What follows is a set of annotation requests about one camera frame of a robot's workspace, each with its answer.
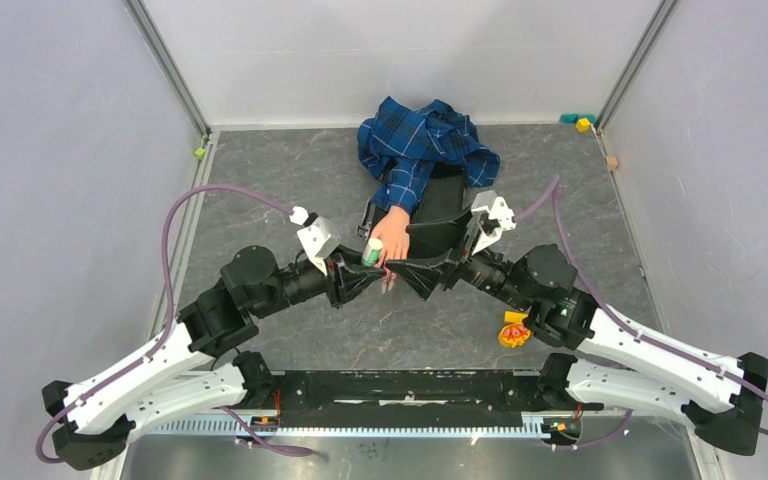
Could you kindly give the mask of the white cap nail polish bottle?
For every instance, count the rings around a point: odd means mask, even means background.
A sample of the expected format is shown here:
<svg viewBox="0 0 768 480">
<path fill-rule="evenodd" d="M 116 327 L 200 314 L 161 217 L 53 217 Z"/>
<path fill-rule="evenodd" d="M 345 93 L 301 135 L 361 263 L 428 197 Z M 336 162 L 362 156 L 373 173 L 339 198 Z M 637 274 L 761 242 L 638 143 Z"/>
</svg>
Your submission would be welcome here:
<svg viewBox="0 0 768 480">
<path fill-rule="evenodd" d="M 362 252 L 361 263 L 365 267 L 375 266 L 378 262 L 381 251 L 384 247 L 383 242 L 378 238 L 369 238 Z"/>
</svg>

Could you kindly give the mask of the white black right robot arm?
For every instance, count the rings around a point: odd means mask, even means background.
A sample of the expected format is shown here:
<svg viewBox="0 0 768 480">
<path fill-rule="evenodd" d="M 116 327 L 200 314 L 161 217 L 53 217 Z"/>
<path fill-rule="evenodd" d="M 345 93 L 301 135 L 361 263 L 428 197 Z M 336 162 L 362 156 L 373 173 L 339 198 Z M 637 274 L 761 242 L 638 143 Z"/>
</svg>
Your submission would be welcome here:
<svg viewBox="0 0 768 480">
<path fill-rule="evenodd" d="M 526 328 L 554 348 L 559 368 L 537 382 L 545 405 L 575 400 L 645 410 L 690 426 L 720 450 L 756 452 L 767 358 L 716 354 L 633 320 L 586 284 L 560 246 L 536 246 L 514 262 L 493 252 L 517 222 L 510 211 L 473 208 L 412 225 L 411 236 L 431 239 L 435 254 L 388 268 L 422 297 L 462 281 L 524 312 Z"/>
</svg>

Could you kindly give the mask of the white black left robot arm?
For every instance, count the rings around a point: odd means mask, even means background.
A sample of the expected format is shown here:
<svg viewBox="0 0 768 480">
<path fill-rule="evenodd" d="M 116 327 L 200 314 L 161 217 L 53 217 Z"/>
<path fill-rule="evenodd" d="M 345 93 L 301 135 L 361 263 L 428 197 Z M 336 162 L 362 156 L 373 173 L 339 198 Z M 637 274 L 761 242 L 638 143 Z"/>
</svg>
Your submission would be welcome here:
<svg viewBox="0 0 768 480">
<path fill-rule="evenodd" d="M 279 267 L 266 247 L 240 250 L 217 283 L 180 310 L 172 328 L 88 380 L 43 388 L 52 419 L 37 443 L 50 440 L 54 453 L 39 458 L 89 470 L 175 420 L 238 404 L 266 405 L 275 383 L 261 354 L 244 351 L 214 371 L 199 368 L 257 335 L 256 320 L 319 295 L 340 307 L 385 274 L 343 247 L 325 267 L 320 271 L 307 259 Z"/>
</svg>

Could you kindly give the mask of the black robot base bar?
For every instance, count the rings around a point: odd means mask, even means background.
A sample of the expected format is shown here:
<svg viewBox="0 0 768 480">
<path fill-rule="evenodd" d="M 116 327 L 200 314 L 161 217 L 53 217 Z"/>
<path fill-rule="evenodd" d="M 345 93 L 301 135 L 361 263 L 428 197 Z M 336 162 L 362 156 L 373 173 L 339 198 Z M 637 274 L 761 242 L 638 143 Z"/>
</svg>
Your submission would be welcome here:
<svg viewBox="0 0 768 480">
<path fill-rule="evenodd" d="M 238 407 L 274 409 L 283 427 L 516 427 L 522 414 L 601 411 L 566 390 L 567 354 L 540 371 L 286 370 L 256 362 Z"/>
</svg>

